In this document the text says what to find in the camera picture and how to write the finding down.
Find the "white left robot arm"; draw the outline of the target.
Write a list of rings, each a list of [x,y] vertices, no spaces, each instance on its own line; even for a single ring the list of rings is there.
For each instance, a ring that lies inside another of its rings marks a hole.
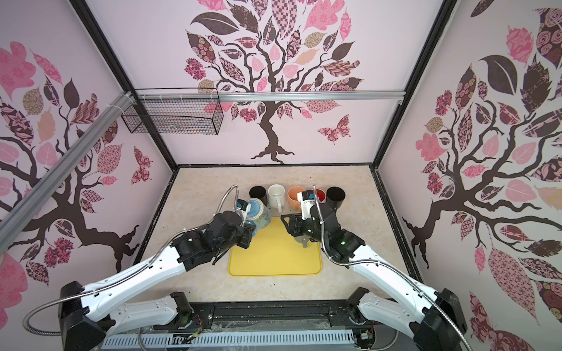
[[[203,264],[215,264],[235,246],[247,249],[256,226],[233,211],[175,235],[159,254],[99,282],[70,282],[60,290],[58,308],[64,350],[90,350],[118,326],[117,308],[153,286]]]

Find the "white ribbed mug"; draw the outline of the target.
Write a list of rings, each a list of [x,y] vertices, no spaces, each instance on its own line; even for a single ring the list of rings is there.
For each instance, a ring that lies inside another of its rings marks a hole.
[[[272,184],[268,188],[267,194],[270,208],[281,214],[286,204],[285,187],[280,184]]]

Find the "cream and peach mug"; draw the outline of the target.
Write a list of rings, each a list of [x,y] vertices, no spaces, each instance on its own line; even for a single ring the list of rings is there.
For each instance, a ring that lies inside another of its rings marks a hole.
[[[304,191],[303,187],[294,186],[288,190],[288,205],[291,210],[301,211],[301,203],[298,199],[298,194]]]

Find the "black mug white rim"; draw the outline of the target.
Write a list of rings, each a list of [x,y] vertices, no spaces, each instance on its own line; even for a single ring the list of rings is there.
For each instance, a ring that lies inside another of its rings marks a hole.
[[[268,206],[268,194],[265,187],[254,186],[249,191],[251,198],[259,199],[265,206]]]

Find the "light blue butterfly mug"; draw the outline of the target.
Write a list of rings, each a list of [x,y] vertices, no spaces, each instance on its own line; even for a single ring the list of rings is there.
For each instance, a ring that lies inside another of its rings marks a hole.
[[[246,223],[254,226],[253,236],[255,236],[258,231],[269,226],[272,218],[269,209],[261,200],[252,197],[247,203],[250,208],[247,210]]]

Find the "small white mug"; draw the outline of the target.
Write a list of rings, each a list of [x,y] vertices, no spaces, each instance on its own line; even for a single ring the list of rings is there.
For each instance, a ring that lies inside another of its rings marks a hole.
[[[320,189],[313,190],[313,194],[315,196],[315,199],[319,203],[325,203],[326,202],[326,193],[323,190],[320,190]]]

